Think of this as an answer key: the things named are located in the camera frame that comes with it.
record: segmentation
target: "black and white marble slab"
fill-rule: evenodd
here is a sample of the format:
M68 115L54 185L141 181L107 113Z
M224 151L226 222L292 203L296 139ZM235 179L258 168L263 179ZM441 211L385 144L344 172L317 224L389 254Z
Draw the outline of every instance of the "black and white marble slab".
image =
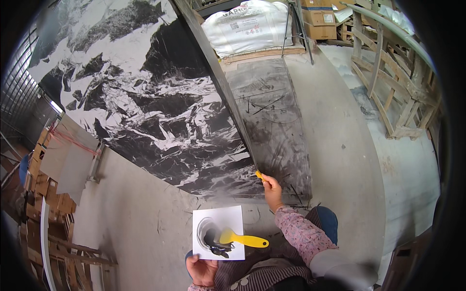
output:
M62 0L53 19L58 32L39 39L29 72L75 122L192 194L262 192L208 64L168 0Z

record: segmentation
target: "striped apron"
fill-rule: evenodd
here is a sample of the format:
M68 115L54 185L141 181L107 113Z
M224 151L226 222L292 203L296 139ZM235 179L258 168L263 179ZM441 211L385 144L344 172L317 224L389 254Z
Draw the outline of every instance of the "striped apron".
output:
M322 228L317 208L306 215L314 225ZM244 261L219 261L215 275L218 291L265 291L288 277L301 276L309 285L315 283L295 247L288 242L279 247L254 249Z

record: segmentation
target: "person's left hand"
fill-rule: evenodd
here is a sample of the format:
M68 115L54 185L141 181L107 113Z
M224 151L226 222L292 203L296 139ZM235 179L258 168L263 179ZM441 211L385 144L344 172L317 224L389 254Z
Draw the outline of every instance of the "person's left hand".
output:
M219 268L217 260L199 260L199 255L194 255L186 259L186 268L193 284L203 287L215 286L215 273Z

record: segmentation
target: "yellow scraper handle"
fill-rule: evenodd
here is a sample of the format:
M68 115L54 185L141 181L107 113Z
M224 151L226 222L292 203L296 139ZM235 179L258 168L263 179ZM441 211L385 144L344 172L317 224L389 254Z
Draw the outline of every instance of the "yellow scraper handle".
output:
M233 232L231 229L224 230L220 235L219 242L221 244L227 244L230 242L238 242L243 245L247 245L253 248L266 248L268 247L268 240L261 237L253 236L240 236Z
M264 178L262 178L262 174L259 172L259 171L256 171L256 176L260 179L262 179L263 181L265 181Z

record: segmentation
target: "red string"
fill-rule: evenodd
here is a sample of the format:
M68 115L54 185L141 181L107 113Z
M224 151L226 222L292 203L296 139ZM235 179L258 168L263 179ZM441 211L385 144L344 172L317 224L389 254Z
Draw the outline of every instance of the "red string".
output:
M73 134L72 134L71 132L69 132L69 131L66 129L65 126L64 126L64 127L65 127L65 130L66 130L66 132L67 132L70 136L67 135L67 134L65 134L65 133L63 133L63 132L61 132L61 131L59 131L59 130L57 130L56 127L57 127L57 124L55 123L55 121L52 122L52 124L50 125L50 129L48 130L48 132L50 133L50 136L51 136L52 138L54 138L54 139L55 139L57 142L59 142L60 144L63 144L63 143L60 141L60 138L62 138L62 139L65 139L65 140L67 140L67 141L69 141L69 142L75 144L76 146L78 146L78 147L80 147L80 148L82 148L82 149L84 149L84 150L86 150L86 151L92 153L93 156L100 155L100 152L101 152L100 149L98 149L97 151L95 151L95 150L93 150L93 149L90 149L90 148L86 147L85 145L81 144L80 142L76 141L75 138L74 138L74 136L73 136Z

